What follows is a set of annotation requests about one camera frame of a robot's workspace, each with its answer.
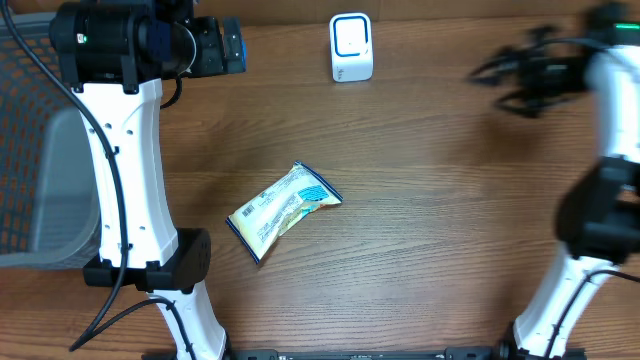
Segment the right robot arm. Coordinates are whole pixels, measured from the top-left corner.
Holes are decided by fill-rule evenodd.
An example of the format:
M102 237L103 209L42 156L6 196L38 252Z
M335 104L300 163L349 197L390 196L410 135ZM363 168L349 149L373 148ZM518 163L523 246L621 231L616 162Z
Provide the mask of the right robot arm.
M639 24L619 1L584 14L580 37L554 37L555 27L530 32L519 48L503 47L468 80L498 86L512 77L517 90L495 107L525 118L591 91L598 105L598 153L593 167L562 198L555 216L556 256L527 308L494 347L449 349L450 359L583 359L570 349L574 326L601 286L624 278L620 267L639 251L639 204L621 199L639 191ZM573 56L552 56L558 42Z

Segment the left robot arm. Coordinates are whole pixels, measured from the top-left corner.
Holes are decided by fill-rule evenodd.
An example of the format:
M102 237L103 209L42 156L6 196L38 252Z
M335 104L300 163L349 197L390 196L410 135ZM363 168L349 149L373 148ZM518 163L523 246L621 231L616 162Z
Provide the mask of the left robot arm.
M98 191L100 247L84 281L144 292L167 323L175 358L231 358L205 285L210 235L170 216L159 116L165 81L245 71L239 20L198 17L190 1L66 2L49 37L82 114Z

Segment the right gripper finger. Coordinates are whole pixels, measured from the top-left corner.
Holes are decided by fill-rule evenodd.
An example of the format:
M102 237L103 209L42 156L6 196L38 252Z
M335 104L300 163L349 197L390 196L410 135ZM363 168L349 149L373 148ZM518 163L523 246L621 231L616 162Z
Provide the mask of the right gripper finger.
M500 85L504 79L518 71L524 54L522 49L501 47L485 63L473 70L467 79L479 85Z
M494 106L502 111L525 118L538 118L549 103L544 97L531 92L511 92L498 98Z

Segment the yellow white snack bag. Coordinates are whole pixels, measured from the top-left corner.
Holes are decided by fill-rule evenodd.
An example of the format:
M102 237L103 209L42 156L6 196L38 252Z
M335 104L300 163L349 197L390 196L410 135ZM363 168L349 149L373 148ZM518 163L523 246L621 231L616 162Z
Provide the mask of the yellow white snack bag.
M226 224L259 264L276 240L308 214L342 202L322 175L296 161L287 174L229 215Z

